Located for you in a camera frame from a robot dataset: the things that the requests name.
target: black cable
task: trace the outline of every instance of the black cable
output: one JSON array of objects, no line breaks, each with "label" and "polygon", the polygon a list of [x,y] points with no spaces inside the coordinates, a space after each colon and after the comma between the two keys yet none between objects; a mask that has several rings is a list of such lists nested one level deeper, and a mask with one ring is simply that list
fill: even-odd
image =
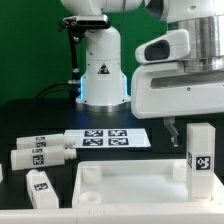
[{"label": "black cable", "polygon": [[48,94],[51,94],[51,93],[57,93],[57,92],[73,92],[72,90],[69,90],[69,89],[60,89],[60,90],[52,90],[52,91],[48,91],[44,94],[42,94],[42,96],[40,97],[41,99],[44,98],[45,96],[47,96]]},{"label": "black cable", "polygon": [[124,14],[125,14],[125,8],[126,8],[126,1],[127,0],[123,0],[123,6],[122,6],[122,18],[121,18],[121,23],[120,23],[120,28],[119,31],[121,32],[123,23],[124,23]]},{"label": "black cable", "polygon": [[59,87],[59,86],[64,86],[64,85],[68,85],[68,83],[67,83],[67,82],[60,82],[60,83],[56,83],[56,84],[50,85],[50,86],[44,88],[43,90],[41,90],[41,91],[35,96],[35,98],[40,98],[42,94],[44,94],[45,92],[47,92],[47,91],[50,90],[50,89],[53,89],[53,88],[56,88],[56,87]]}]

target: white rectangular block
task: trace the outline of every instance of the white rectangular block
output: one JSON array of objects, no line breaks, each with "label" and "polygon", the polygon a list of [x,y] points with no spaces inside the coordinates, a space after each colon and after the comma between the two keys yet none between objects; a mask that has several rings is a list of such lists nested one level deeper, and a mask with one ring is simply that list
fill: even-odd
[{"label": "white rectangular block", "polygon": [[58,197],[45,172],[31,170],[26,175],[27,191],[35,209],[59,208]]},{"label": "white rectangular block", "polygon": [[210,200],[214,190],[215,128],[187,125],[187,189],[189,200]]},{"label": "white rectangular block", "polygon": [[63,134],[22,137],[16,139],[17,149],[43,148],[65,145]]}]

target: blue light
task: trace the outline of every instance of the blue light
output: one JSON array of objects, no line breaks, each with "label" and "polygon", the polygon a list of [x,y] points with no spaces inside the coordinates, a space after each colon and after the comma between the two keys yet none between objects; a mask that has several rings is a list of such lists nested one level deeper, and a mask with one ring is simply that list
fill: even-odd
[{"label": "blue light", "polygon": [[83,76],[80,79],[80,100],[83,100]]}]

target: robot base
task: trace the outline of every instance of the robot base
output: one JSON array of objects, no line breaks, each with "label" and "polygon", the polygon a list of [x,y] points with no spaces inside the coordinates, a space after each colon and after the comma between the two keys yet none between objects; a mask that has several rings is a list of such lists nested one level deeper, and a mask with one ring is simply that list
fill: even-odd
[{"label": "robot base", "polygon": [[77,108],[81,110],[97,112],[97,113],[112,113],[122,110],[128,110],[131,108],[131,101],[127,100],[124,103],[118,105],[111,105],[111,106],[96,106],[96,105],[89,105],[81,100],[76,101]]}]

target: white plastic part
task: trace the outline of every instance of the white plastic part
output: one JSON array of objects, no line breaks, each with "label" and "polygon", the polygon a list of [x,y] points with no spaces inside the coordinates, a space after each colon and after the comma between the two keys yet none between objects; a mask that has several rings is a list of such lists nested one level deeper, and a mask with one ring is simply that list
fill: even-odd
[{"label": "white plastic part", "polygon": [[2,165],[0,164],[0,183],[3,180],[3,174],[2,174]]},{"label": "white plastic part", "polygon": [[187,188],[189,200],[211,200],[214,194],[215,128],[187,125]]},{"label": "white plastic part", "polygon": [[129,102],[126,76],[121,71],[119,32],[113,27],[87,32],[86,42],[86,72],[77,102],[96,107]]},{"label": "white plastic part", "polygon": [[[159,41],[166,41],[170,45],[170,55],[167,59],[148,61],[145,58],[145,49]],[[175,61],[186,57],[190,53],[189,34],[184,29],[168,31],[165,35],[156,38],[138,47],[135,51],[136,60],[141,64]]]},{"label": "white plastic part", "polygon": [[58,197],[45,172],[31,170],[26,175],[27,191],[35,209],[59,208]]},{"label": "white plastic part", "polygon": [[186,181],[187,169],[186,161],[176,162],[173,164],[173,179],[176,181]]},{"label": "white plastic part", "polygon": [[79,202],[85,205],[101,203],[101,195],[97,192],[85,192],[79,195]]},{"label": "white plastic part", "polygon": [[[61,0],[74,15],[100,15],[107,12],[122,12],[123,0]],[[126,0],[125,11],[137,9],[142,0]]]},{"label": "white plastic part", "polygon": [[63,165],[65,159],[74,158],[76,158],[76,150],[65,150],[63,146],[11,151],[12,170]]},{"label": "white plastic part", "polygon": [[97,164],[82,167],[82,180],[86,184],[98,184],[102,179],[102,167]]},{"label": "white plastic part", "polygon": [[17,138],[17,149],[30,149],[30,148],[42,148],[50,146],[65,145],[63,134],[45,135],[45,136],[32,136]]},{"label": "white plastic part", "polygon": [[142,128],[66,130],[65,137],[76,139],[76,148],[150,147]]},{"label": "white plastic part", "polygon": [[161,20],[168,23],[224,14],[222,0],[164,0]]},{"label": "white plastic part", "polygon": [[[223,112],[223,82],[211,80],[203,85],[177,82],[179,77],[187,78],[187,75],[182,62],[139,66],[132,77],[132,113],[142,119]],[[157,78],[165,78],[165,82],[170,77],[176,86],[172,80],[167,85],[162,81],[155,84]]]},{"label": "white plastic part", "polygon": [[[137,9],[143,0],[126,0],[125,11]],[[107,0],[105,12],[122,12],[123,0]]]},{"label": "white plastic part", "polygon": [[[187,194],[186,183],[172,179],[173,164],[179,161],[184,160],[99,162],[103,168],[102,181],[99,185],[83,184],[80,169],[82,165],[79,164],[75,183],[76,195],[96,192],[101,196],[101,203],[79,203],[79,207],[73,209],[1,210],[0,223],[223,224],[224,187],[216,176],[215,193],[212,201],[189,202],[186,195],[184,197],[186,201],[177,202],[177,199],[181,198],[184,192]],[[157,181],[155,181],[156,179],[153,180],[155,175],[158,175]],[[153,187],[150,184],[154,186],[154,190],[157,190],[158,198],[152,191]],[[179,185],[179,189],[182,190],[175,190],[173,185]],[[150,198],[159,200],[152,203],[152,200],[148,200]]]}]

